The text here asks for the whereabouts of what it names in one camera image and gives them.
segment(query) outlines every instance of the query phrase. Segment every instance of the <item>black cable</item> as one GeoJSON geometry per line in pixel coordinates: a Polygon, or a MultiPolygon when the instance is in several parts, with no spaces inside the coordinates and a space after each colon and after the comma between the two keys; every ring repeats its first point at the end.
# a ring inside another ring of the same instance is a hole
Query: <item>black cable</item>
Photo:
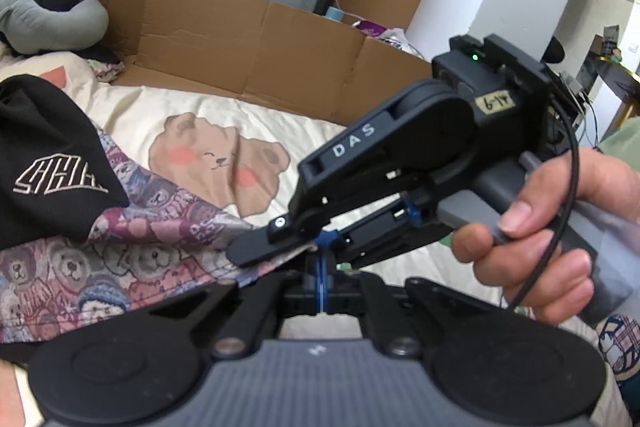
{"type": "Polygon", "coordinates": [[[600,143],[600,139],[598,137],[598,117],[596,115],[596,110],[593,108],[593,103],[591,103],[591,100],[589,99],[589,97],[587,95],[584,96],[584,99],[586,101],[586,103],[589,104],[589,107],[591,107],[591,112],[593,113],[593,124],[596,128],[596,139],[595,139],[595,143],[594,143],[594,147],[597,147],[598,144],[600,143]]]}
{"type": "Polygon", "coordinates": [[[578,192],[578,179],[580,178],[580,150],[578,147],[578,140],[575,137],[575,134],[572,130],[571,122],[569,121],[569,117],[562,109],[561,105],[558,103],[558,100],[555,97],[551,98],[551,105],[560,116],[560,120],[562,120],[562,125],[564,126],[567,136],[569,138],[569,144],[571,146],[571,178],[569,180],[569,191],[567,193],[566,201],[564,203],[564,207],[560,212],[560,216],[558,219],[558,227],[554,232],[553,237],[551,238],[551,242],[548,247],[540,257],[538,264],[533,269],[533,272],[530,273],[527,280],[522,284],[522,287],[513,298],[511,303],[508,306],[508,310],[514,310],[527,296],[533,285],[536,283],[542,272],[545,270],[546,265],[549,264],[551,257],[553,256],[560,240],[562,239],[562,234],[564,230],[566,230],[567,224],[569,222],[569,216],[571,216],[571,211],[574,208],[575,198],[578,192]]]}

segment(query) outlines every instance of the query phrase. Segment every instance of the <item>bedsheet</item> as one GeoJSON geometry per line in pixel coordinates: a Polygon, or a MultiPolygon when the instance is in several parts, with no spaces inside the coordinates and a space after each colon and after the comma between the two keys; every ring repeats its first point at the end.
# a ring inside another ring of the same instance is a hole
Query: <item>bedsheet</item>
{"type": "MultiPolygon", "coordinates": [[[[44,55],[1,67],[0,80],[18,73],[55,83],[130,158],[255,226],[286,211],[296,187],[297,163],[342,130],[336,124],[218,96],[99,84],[85,61],[73,54],[44,55]]],[[[339,216],[332,227],[345,227],[385,203],[339,216]]],[[[160,277],[163,268],[155,269],[160,277]]],[[[387,283],[400,284],[417,275],[486,301],[500,301],[498,289],[479,284],[471,267],[458,263],[449,248],[440,244],[369,270],[387,283]]],[[[563,327],[594,345],[597,342],[596,333],[576,318],[563,327]]],[[[286,322],[282,336],[354,338],[360,330],[351,317],[297,317],[286,322]]],[[[608,370],[607,387],[592,419],[603,426],[630,425],[608,370]]],[[[37,409],[21,370],[0,366],[0,402],[2,427],[36,425],[37,409]]]]}

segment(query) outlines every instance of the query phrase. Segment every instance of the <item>black round pad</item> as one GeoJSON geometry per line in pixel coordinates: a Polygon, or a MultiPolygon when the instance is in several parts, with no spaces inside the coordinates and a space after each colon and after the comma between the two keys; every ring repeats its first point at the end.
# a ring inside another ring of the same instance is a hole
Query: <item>black round pad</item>
{"type": "Polygon", "coordinates": [[[405,168],[431,171],[449,164],[471,149],[478,131],[468,102],[439,80],[418,84],[392,108],[392,115],[405,122],[388,144],[390,156],[405,168]]]}
{"type": "Polygon", "coordinates": [[[590,415],[606,383],[593,346],[509,312],[469,320],[446,338],[433,368],[438,386],[460,407],[507,425],[590,415]]]}
{"type": "Polygon", "coordinates": [[[183,329],[150,315],[119,324],[82,328],[37,350],[29,385],[47,419],[70,427],[130,424],[193,388],[200,357],[183,329]]]}

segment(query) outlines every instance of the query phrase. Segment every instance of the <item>label sticker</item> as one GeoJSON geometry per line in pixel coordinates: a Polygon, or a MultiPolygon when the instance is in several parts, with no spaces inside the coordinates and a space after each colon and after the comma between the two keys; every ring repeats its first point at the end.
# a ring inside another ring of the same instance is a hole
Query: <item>label sticker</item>
{"type": "Polygon", "coordinates": [[[494,91],[478,96],[476,105],[484,114],[494,114],[516,107],[507,90],[494,91]]]}

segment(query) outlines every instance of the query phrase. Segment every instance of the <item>black cloth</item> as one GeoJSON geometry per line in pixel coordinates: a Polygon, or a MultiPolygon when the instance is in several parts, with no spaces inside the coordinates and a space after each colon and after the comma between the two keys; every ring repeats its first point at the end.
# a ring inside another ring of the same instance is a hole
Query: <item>black cloth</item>
{"type": "Polygon", "coordinates": [[[0,250],[62,235],[84,242],[107,208],[129,206],[95,127],[30,75],[0,84],[0,250]]]}
{"type": "Polygon", "coordinates": [[[98,62],[103,62],[105,64],[121,63],[118,55],[113,53],[110,49],[105,48],[101,44],[95,44],[90,48],[73,53],[75,53],[80,58],[84,58],[85,60],[97,60],[98,62]]]}

